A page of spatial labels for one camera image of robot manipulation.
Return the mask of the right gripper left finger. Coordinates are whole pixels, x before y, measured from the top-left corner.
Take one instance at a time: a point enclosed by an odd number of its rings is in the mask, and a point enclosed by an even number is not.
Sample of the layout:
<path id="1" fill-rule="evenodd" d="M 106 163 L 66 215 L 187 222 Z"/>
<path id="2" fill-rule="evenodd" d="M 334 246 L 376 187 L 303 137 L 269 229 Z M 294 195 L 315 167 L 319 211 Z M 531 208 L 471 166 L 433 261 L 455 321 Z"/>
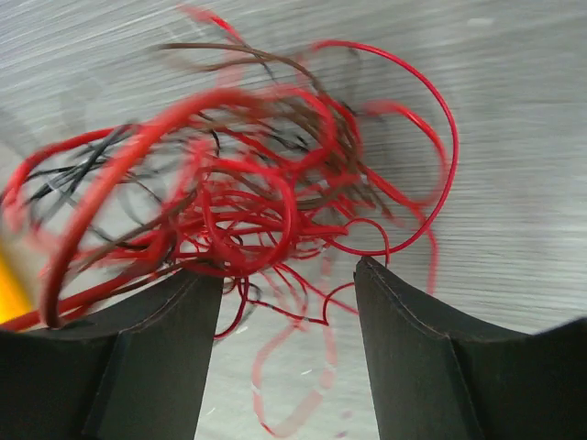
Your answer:
<path id="1" fill-rule="evenodd" d="M 191 439 L 223 282 L 181 270 L 58 330 L 1 334 L 4 439 Z"/>

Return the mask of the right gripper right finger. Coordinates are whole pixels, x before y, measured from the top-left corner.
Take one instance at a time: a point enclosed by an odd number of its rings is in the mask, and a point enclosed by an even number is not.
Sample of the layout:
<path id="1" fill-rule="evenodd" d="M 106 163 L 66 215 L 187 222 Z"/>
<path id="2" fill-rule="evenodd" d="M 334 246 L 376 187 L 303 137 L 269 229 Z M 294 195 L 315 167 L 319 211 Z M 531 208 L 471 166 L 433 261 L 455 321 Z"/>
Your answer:
<path id="1" fill-rule="evenodd" d="M 537 334 L 490 324 L 373 258 L 355 291 L 382 439 L 583 439 L 586 321 Z"/>

